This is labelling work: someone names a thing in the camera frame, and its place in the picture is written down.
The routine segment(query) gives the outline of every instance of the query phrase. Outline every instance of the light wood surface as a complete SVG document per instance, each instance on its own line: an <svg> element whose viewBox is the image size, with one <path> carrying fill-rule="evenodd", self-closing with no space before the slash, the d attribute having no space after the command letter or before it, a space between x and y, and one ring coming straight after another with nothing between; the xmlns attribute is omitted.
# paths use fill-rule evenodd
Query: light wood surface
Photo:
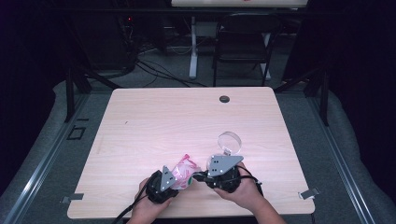
<svg viewBox="0 0 396 224"><path fill-rule="evenodd" d="M305 7L307 0L172 0L173 7Z"/></svg>
<svg viewBox="0 0 396 224"><path fill-rule="evenodd" d="M230 102L220 102L222 95ZM173 169L186 153L205 170L208 158L221 153L218 137L226 131L241 138L239 155L278 213L314 212L313 201L298 196L308 186L272 89L163 88L113 92L76 188L84 197L71 202L67 215L116 217L141 180L163 165ZM194 180L161 217L249 215Z"/></svg>

